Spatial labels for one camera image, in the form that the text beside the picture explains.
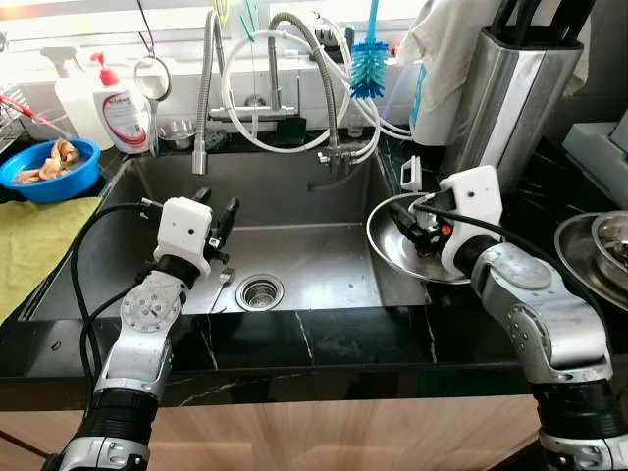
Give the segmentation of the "stainless steel sink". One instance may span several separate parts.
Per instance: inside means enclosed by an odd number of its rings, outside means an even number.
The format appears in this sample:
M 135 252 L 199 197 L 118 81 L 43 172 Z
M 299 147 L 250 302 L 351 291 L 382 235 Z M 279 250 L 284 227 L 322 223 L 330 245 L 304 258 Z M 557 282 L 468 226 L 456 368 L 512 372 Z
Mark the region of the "stainless steel sink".
M 239 208 L 226 254 L 231 283 L 221 265 L 194 283 L 184 315 L 237 313 L 260 280 L 280 287 L 280 310 L 423 305 L 425 286 L 405 277 L 369 245 L 365 223 L 390 197 L 377 162 L 363 163 L 337 181 L 313 154 L 221 153 L 195 175 L 185 154 L 130 158 L 109 176 L 103 205 L 148 198 L 163 202 L 211 189 L 211 206 L 229 200 Z

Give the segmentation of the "small steel cup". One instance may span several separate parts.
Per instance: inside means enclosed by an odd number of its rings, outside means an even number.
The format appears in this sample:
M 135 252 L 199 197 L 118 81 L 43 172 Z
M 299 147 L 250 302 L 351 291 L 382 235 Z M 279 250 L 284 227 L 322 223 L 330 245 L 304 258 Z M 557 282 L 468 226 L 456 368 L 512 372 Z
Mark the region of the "small steel cup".
M 176 120 L 169 123 L 162 123 L 157 127 L 157 137 L 161 140 L 163 149 L 169 148 L 171 151 L 188 151 L 194 143 L 196 131 L 194 131 L 194 121 Z

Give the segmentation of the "brown food scraps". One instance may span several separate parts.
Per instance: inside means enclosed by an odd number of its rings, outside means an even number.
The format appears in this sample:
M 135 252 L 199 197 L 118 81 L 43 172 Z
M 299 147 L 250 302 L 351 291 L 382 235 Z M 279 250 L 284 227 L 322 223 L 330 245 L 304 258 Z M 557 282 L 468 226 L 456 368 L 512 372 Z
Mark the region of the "brown food scraps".
M 14 183 L 44 183 L 65 176 L 79 161 L 78 149 L 66 139 L 55 140 L 50 149 L 50 156 L 44 160 L 39 169 L 19 171 Z

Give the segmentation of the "dark green sponge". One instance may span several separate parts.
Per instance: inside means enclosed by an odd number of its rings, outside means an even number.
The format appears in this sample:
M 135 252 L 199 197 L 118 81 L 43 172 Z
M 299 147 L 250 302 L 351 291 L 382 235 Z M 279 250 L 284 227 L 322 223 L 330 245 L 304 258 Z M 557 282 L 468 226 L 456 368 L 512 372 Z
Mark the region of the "dark green sponge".
M 295 148 L 306 143 L 308 122 L 300 116 L 288 117 L 277 122 L 271 134 L 271 144 L 278 148 Z

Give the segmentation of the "yellow dish cloth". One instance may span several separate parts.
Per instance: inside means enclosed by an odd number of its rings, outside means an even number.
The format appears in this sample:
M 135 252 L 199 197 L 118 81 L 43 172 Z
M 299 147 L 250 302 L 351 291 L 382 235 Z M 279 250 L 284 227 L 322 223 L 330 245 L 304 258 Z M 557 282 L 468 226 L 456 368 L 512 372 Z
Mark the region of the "yellow dish cloth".
M 0 203 L 0 324 L 57 266 L 99 197 Z

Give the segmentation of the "steel sink drain strainer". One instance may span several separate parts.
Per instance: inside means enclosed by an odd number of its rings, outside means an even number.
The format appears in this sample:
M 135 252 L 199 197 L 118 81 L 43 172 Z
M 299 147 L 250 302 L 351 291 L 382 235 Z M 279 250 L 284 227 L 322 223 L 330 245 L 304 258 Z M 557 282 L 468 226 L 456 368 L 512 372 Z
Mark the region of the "steel sink drain strainer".
M 277 308 L 286 295 L 286 288 L 274 275 L 257 274 L 247 277 L 235 290 L 235 302 L 245 311 L 269 311 Z

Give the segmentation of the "small white clip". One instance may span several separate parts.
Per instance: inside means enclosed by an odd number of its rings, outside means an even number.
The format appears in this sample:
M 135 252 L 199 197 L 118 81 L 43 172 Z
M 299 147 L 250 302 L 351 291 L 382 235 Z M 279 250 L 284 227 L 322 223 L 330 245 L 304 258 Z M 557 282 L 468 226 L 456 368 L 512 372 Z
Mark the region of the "small white clip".
M 413 156 L 409 157 L 408 160 L 400 166 L 399 185 L 403 191 L 422 191 L 422 163 L 421 158 L 418 157 L 417 154 L 413 154 Z

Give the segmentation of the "light wood sink cabinet door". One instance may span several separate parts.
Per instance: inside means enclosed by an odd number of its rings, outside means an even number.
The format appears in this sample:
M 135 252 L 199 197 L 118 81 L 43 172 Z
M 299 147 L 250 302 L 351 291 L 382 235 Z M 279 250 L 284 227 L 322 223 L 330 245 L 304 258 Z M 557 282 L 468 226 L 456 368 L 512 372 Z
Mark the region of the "light wood sink cabinet door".
M 289 404 L 274 471 L 488 471 L 539 430 L 524 395 Z
M 260 422 L 257 405 L 162 409 L 153 423 L 148 471 L 290 471 L 282 445 Z M 0 431 L 43 452 L 62 451 L 80 411 L 0 412 Z

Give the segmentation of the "grey white washing machine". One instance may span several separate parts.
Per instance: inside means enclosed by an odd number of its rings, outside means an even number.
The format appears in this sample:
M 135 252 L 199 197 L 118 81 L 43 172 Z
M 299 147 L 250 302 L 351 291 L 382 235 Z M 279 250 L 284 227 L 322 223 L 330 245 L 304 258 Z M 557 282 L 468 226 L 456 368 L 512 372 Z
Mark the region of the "grey white washing machine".
M 562 148 L 618 208 L 628 206 L 628 171 L 624 145 L 628 131 L 623 122 L 574 123 Z

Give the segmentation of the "stainless steel knife block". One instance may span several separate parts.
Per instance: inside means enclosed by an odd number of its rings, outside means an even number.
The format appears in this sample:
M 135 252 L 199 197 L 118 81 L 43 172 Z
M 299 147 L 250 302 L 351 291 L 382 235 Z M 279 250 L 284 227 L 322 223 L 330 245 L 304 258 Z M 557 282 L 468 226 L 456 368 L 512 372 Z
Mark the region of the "stainless steel knife block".
M 501 191 L 519 183 L 584 51 L 578 36 L 596 0 L 559 0 L 551 22 L 534 26 L 540 3 L 499 0 L 481 28 L 440 179 L 491 166 Z

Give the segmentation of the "white red pump soap bottle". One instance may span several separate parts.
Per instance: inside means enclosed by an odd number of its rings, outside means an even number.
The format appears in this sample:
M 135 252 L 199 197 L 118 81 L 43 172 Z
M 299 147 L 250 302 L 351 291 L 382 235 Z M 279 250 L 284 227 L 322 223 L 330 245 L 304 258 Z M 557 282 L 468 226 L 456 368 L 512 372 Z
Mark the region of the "white red pump soap bottle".
M 151 149 L 152 134 L 149 131 L 151 111 L 148 100 L 131 89 L 109 68 L 104 55 L 90 54 L 100 67 L 99 85 L 91 91 L 93 109 L 114 147 L 125 154 L 142 154 Z

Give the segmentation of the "large steel plate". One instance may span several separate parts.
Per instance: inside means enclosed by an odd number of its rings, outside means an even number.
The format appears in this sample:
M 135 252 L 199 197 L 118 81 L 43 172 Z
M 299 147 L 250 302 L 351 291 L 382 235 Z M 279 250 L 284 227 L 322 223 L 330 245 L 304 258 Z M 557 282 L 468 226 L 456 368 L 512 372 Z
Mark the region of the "large steel plate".
M 600 264 L 600 253 L 592 237 L 591 225 L 598 214 L 569 217 L 557 226 L 553 234 L 553 247 L 565 268 L 585 287 L 591 288 L 602 299 L 628 308 L 628 273 L 606 269 Z
M 466 275 L 458 271 L 450 271 L 441 264 L 440 251 L 432 255 L 418 254 L 402 230 L 390 215 L 389 206 L 396 205 L 409 208 L 414 202 L 427 203 L 434 200 L 435 195 L 426 192 L 396 194 L 377 203 L 369 212 L 367 223 L 368 241 L 378 257 L 385 260 L 392 269 L 408 277 L 426 283 L 445 284 L 445 286 L 466 286 Z

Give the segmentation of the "metal spring faucet spout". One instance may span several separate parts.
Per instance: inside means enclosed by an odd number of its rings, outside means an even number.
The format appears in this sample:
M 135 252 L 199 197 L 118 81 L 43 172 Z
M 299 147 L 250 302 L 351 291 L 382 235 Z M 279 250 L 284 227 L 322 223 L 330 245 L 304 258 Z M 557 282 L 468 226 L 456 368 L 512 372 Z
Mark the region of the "metal spring faucet spout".
M 203 58 L 200 73 L 200 85 L 197 91 L 197 109 L 193 121 L 193 147 L 191 152 L 191 171 L 194 175 L 207 174 L 208 152 L 206 149 L 206 126 L 210 118 L 210 91 L 212 69 L 217 67 L 217 72 L 223 72 L 225 66 L 223 50 L 223 20 L 220 14 L 223 9 L 214 6 L 206 14 L 205 26 L 203 26 Z

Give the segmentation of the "white spray bottle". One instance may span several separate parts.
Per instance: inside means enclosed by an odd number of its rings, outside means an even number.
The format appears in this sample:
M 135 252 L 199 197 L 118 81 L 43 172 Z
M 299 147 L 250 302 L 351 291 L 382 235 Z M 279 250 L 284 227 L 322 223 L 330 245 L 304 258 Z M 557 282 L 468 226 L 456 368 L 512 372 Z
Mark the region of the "white spray bottle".
M 97 144 L 100 149 L 112 147 L 112 140 L 100 123 L 98 113 L 91 103 L 93 80 L 86 74 L 85 68 L 77 58 L 76 46 L 44 46 L 40 54 L 48 58 L 57 72 L 54 93 L 63 104 L 69 122 L 76 135 Z

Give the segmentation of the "chrome tap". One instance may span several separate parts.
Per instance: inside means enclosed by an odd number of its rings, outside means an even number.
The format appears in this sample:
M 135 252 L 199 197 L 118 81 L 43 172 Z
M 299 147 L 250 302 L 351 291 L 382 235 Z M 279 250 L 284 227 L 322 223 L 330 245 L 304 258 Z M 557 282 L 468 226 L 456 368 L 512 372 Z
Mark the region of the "chrome tap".
M 280 85 L 277 46 L 266 46 L 266 64 L 268 64 L 269 94 L 254 94 L 245 99 L 245 107 L 237 111 L 250 120 L 278 122 L 299 116 L 299 108 L 283 103 L 283 89 Z

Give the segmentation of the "steel spoon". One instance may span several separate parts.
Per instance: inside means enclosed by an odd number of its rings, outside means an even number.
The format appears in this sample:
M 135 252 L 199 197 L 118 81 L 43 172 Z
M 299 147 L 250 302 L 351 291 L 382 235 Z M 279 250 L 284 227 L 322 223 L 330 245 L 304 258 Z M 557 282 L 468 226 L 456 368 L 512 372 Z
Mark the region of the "steel spoon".
M 220 285 L 215 292 L 214 299 L 211 301 L 210 309 L 208 309 L 208 314 L 220 314 L 225 313 L 226 304 L 223 301 L 223 294 L 228 287 L 236 274 L 235 268 L 230 268 L 230 266 L 225 266 L 219 275 Z

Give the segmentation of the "steel bowl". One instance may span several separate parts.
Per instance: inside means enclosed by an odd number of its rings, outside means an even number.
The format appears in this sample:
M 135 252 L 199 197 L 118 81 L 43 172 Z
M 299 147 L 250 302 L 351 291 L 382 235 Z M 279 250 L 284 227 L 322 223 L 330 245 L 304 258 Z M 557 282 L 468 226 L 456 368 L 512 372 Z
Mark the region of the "steel bowl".
M 628 212 L 606 211 L 594 217 L 592 237 L 606 269 L 628 273 Z

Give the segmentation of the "round metal strainer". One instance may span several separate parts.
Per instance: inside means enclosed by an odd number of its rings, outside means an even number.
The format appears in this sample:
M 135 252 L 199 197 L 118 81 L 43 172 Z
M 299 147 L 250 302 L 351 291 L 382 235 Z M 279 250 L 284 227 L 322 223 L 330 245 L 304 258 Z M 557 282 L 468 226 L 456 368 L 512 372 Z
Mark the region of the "round metal strainer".
M 162 102 L 170 97 L 174 89 L 174 76 L 165 60 L 148 54 L 131 67 L 131 81 L 135 90 L 145 99 Z

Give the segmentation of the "red handled utensil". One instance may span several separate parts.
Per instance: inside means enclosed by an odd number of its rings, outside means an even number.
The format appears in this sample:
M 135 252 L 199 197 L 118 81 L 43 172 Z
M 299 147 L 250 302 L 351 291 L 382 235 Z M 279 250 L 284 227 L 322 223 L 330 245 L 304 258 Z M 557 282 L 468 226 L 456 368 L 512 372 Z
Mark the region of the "red handled utensil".
M 45 120 L 41 114 L 32 111 L 32 109 L 28 108 L 26 104 L 19 102 L 19 100 L 9 97 L 9 95 L 0 93 L 0 104 L 4 104 L 4 106 L 13 108 L 14 111 L 18 111 L 22 113 L 24 117 L 27 117 L 29 120 L 35 121 L 38 125 L 42 125 L 45 127 L 53 126 L 53 123 Z

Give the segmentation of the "blue bottle brush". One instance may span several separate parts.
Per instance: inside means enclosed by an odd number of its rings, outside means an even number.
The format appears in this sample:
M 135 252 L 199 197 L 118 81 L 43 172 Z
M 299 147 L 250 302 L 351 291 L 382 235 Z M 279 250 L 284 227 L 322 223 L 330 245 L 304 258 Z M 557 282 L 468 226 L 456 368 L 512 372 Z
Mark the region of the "blue bottle brush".
M 351 48 L 351 98 L 374 99 L 383 97 L 390 46 L 377 36 L 380 0 L 371 0 L 367 31 L 362 43 Z

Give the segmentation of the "blue plastic bowl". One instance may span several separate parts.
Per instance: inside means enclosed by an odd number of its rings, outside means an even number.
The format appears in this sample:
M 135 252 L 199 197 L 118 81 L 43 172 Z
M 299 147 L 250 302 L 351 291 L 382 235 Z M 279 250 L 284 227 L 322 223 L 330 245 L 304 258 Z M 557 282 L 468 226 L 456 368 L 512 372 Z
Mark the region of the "blue plastic bowl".
M 68 139 L 68 143 L 79 152 L 79 160 L 65 176 L 44 183 L 15 183 L 19 172 L 37 170 L 51 156 L 54 142 L 45 140 L 15 153 L 0 165 L 0 185 L 35 203 L 66 201 L 82 194 L 95 185 L 100 177 L 100 149 L 97 144 L 86 139 Z

